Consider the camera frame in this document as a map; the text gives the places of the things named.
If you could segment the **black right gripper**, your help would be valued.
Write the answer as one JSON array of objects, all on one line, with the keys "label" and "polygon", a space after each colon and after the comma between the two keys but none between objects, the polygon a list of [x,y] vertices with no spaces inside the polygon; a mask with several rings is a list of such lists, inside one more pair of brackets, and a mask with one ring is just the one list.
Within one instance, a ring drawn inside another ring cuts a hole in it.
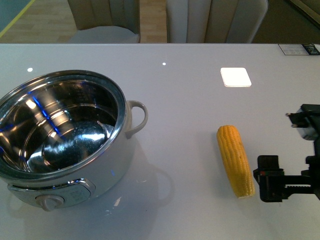
[{"label": "black right gripper", "polygon": [[279,167],[277,155],[260,155],[254,179],[259,185],[259,196],[266,203],[280,203],[294,194],[315,194],[320,197],[320,106],[302,104],[295,113],[286,113],[291,127],[296,128],[300,136],[313,142],[314,155],[307,156],[307,170],[301,175],[286,175]]}]

